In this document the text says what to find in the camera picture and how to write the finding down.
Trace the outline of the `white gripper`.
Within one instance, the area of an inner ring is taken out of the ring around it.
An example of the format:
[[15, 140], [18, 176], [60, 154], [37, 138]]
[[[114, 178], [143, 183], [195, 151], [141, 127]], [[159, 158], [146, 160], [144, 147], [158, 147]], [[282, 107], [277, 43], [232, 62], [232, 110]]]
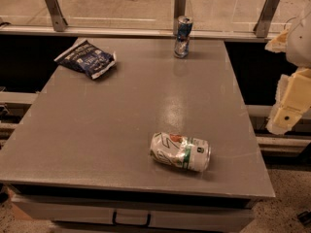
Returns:
[[290, 30], [284, 29], [264, 48], [275, 53], [286, 52], [287, 60], [300, 67], [290, 76], [281, 75], [275, 104], [266, 124], [270, 133], [283, 135], [311, 108], [311, 2], [294, 20]]

